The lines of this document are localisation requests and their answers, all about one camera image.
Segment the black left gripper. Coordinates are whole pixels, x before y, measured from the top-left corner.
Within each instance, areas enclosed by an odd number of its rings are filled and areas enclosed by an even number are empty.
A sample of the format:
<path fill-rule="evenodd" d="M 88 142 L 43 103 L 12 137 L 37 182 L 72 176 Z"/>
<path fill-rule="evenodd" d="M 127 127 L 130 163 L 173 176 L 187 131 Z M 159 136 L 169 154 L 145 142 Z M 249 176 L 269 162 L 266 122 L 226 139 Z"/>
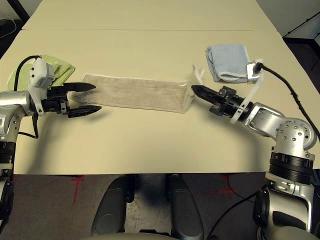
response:
<path fill-rule="evenodd" d="M 102 107 L 97 105 L 82 105 L 69 109 L 68 92 L 86 92 L 96 86 L 87 82 L 69 82 L 63 86 L 53 86 L 47 91 L 46 99 L 41 101 L 43 111 L 67 115 L 68 118 L 87 116 L 99 111 Z"/>

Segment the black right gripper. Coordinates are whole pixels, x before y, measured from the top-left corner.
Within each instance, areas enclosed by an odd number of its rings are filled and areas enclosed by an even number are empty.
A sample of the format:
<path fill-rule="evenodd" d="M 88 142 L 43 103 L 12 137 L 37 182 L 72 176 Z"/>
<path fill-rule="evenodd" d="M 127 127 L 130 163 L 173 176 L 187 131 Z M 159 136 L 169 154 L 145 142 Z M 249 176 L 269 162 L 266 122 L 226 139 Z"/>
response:
<path fill-rule="evenodd" d="M 212 104 L 209 111 L 219 117 L 223 115 L 233 117 L 244 98 L 237 95 L 235 89 L 223 86 L 214 91 L 204 85 L 192 85 L 191 89 L 201 99 Z"/>

